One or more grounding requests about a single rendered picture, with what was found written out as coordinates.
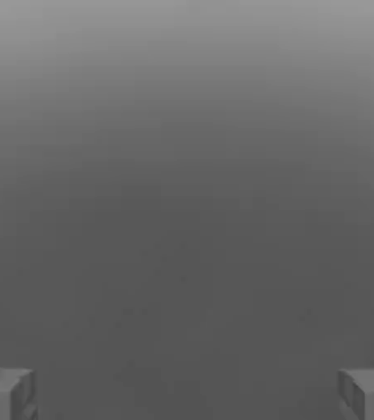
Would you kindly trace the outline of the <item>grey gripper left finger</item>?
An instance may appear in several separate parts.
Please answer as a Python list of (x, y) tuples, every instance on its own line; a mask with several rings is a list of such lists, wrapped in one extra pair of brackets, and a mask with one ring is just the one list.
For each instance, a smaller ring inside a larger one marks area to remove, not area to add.
[(0, 367), (0, 420), (39, 420), (35, 370)]

